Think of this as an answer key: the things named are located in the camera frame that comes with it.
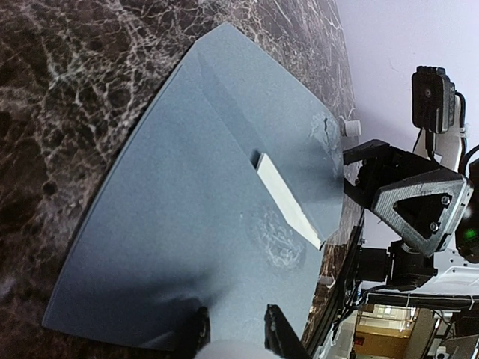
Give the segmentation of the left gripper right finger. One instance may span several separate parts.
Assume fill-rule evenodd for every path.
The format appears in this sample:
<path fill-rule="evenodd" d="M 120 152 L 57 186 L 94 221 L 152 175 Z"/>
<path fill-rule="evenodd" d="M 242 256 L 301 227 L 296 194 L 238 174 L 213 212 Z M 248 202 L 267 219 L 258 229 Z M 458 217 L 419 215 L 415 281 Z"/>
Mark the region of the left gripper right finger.
<path fill-rule="evenodd" d="M 276 304 L 268 304 L 264 316 L 266 349 L 287 359 L 310 359 L 287 318 Z"/>

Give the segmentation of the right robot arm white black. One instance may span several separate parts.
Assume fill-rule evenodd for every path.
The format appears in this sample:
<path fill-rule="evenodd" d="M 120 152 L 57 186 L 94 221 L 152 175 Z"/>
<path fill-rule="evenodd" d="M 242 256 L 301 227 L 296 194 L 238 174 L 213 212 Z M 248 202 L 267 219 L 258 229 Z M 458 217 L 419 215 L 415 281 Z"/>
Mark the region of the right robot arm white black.
<path fill-rule="evenodd" d="M 400 237 L 388 249 L 361 251 L 360 280 L 400 291 L 423 286 L 438 273 L 433 255 L 448 246 L 472 198 L 473 182 L 377 139 L 344 151 L 344 162 L 361 163 L 356 181 L 344 183 L 345 194 Z"/>

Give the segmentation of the beige letter paper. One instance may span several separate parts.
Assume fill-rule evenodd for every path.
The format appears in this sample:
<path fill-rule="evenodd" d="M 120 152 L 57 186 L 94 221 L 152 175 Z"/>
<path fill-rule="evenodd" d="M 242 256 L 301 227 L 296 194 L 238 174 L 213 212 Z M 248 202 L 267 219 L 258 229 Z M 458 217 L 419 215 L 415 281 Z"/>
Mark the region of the beige letter paper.
<path fill-rule="evenodd" d="M 266 187 L 266 190 L 275 201 L 284 220 L 319 251 L 323 243 L 316 229 L 308 220 L 301 205 L 294 197 L 293 192 L 266 153 L 260 154 L 256 172 Z"/>

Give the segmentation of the grey envelope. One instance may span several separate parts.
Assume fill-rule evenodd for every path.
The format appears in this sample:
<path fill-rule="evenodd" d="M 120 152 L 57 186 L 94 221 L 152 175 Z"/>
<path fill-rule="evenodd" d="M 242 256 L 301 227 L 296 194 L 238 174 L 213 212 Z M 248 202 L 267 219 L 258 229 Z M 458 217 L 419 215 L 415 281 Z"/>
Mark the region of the grey envelope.
<path fill-rule="evenodd" d="M 129 137 L 43 317 L 77 337 L 172 349 L 199 307 L 213 340 L 264 340 L 268 304 L 297 335 L 323 259 L 266 185 L 325 241 L 343 205 L 341 130 L 301 82 L 224 23 L 196 40 Z"/>

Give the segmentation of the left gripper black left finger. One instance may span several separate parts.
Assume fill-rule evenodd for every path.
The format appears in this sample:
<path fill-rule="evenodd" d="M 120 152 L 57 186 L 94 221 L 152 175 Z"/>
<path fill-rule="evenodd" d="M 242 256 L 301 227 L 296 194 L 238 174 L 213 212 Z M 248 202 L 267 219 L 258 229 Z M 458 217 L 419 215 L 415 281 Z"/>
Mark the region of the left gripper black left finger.
<path fill-rule="evenodd" d="M 199 307 L 190 320 L 185 334 L 188 354 L 197 354 L 210 342 L 210 315 L 207 307 Z"/>

